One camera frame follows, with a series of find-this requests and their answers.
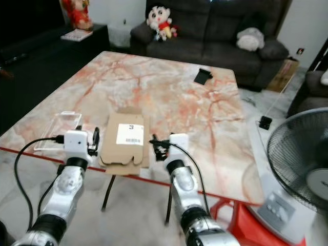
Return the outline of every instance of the stuffed toy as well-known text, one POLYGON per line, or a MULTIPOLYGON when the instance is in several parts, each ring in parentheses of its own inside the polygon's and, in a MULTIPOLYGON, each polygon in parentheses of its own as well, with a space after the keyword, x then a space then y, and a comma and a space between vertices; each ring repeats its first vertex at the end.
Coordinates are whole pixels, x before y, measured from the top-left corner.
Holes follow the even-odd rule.
POLYGON ((264 35, 254 27, 238 32, 237 39, 237 46, 243 50, 256 51, 264 47, 264 35))
POLYGON ((237 28, 237 47, 248 51, 256 51, 264 47, 263 30, 267 16, 261 12, 247 15, 237 28))
POLYGON ((156 31, 156 40, 166 40, 177 36, 176 27, 171 27, 172 19, 169 18, 171 11, 161 4, 154 4, 147 8, 146 23, 156 31))
POLYGON ((88 16, 89 0, 62 0, 62 3, 74 28, 89 30, 93 27, 88 16))

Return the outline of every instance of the barcode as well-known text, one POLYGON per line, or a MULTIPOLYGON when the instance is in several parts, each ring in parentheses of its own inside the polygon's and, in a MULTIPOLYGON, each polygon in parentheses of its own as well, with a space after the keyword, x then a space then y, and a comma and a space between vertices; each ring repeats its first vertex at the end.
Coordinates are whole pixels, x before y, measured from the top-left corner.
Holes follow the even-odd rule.
POLYGON ((126 138, 125 141, 126 141, 126 142, 140 142, 140 139, 136 139, 136 138, 126 138))

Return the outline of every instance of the sofa cushion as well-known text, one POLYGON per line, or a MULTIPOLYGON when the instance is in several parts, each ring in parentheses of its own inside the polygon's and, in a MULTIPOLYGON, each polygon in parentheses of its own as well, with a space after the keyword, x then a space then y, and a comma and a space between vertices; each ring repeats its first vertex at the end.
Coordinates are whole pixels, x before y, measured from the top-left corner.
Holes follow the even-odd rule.
POLYGON ((324 97, 308 97, 297 108, 297 113, 303 112, 309 109, 317 109, 328 107, 328 98, 324 97))
POLYGON ((257 75, 261 69, 261 59, 256 53, 238 49, 225 42, 206 42, 202 63, 229 68, 239 75, 257 75))
POLYGON ((310 71, 306 73, 305 82, 309 88, 311 96, 328 97, 328 86, 320 82, 323 71, 310 71))
MULTIPOLYGON (((147 6, 158 3, 148 0, 147 6)), ((210 12, 209 0, 161 0, 161 4, 170 8, 172 24, 178 26, 178 36, 203 40, 210 12)))
POLYGON ((198 64, 202 49, 201 41, 177 37, 164 42, 151 42, 147 47, 147 56, 198 64))
POLYGON ((143 44, 149 44, 154 39, 155 31, 146 22, 141 23, 131 30, 131 36, 138 39, 143 44))
POLYGON ((274 35, 282 12, 281 0, 212 0, 205 40, 234 40, 239 23, 254 12, 266 15, 264 35, 274 35))
POLYGON ((283 60, 289 55, 288 49, 278 40, 268 38, 265 40, 263 49, 258 51, 263 60, 283 60))

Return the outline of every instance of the dark gray sofa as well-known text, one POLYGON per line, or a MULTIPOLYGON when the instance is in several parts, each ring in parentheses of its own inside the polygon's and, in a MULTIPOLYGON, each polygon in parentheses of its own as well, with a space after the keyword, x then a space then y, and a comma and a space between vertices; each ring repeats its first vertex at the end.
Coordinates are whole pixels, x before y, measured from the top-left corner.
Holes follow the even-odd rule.
MULTIPOLYGON (((154 4, 147 0, 147 6, 154 4)), ((131 53, 177 60, 235 72, 238 85, 265 88, 278 72, 288 50, 275 34, 282 19, 285 0, 162 0, 171 9, 178 37, 165 42, 153 40, 146 22, 131 31, 131 53), (249 52, 236 47, 236 31, 251 13, 266 13, 265 47, 249 52)))
POLYGON ((328 86, 321 84, 320 80, 324 71, 309 71, 305 81, 298 90, 287 117, 309 109, 328 107, 328 86))

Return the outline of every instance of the clear plastic box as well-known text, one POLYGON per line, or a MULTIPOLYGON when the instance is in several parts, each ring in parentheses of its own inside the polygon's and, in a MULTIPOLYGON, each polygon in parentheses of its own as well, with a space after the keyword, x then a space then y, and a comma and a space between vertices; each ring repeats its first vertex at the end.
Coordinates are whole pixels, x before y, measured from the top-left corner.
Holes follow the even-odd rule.
MULTIPOLYGON (((64 135, 68 130, 73 130, 80 125, 81 117, 81 114, 72 111, 63 111, 55 114, 55 117, 45 129, 41 138, 64 135)), ((64 145, 50 140, 41 141, 34 147, 35 151, 58 151, 63 149, 64 145)))

